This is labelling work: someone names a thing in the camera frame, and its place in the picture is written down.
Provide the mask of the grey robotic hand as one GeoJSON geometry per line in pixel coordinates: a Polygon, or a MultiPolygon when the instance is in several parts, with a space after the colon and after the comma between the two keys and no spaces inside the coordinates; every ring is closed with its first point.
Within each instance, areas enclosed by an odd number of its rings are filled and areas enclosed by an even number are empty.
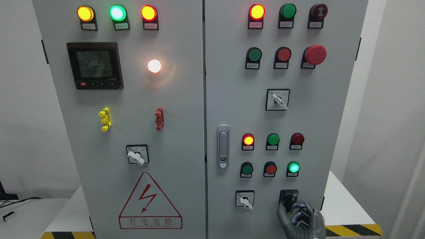
{"type": "Polygon", "coordinates": [[[283,204],[278,204],[277,216],[288,239],[326,239],[324,219],[320,211],[308,203],[295,203],[291,210],[298,209],[292,218],[283,204]]]}

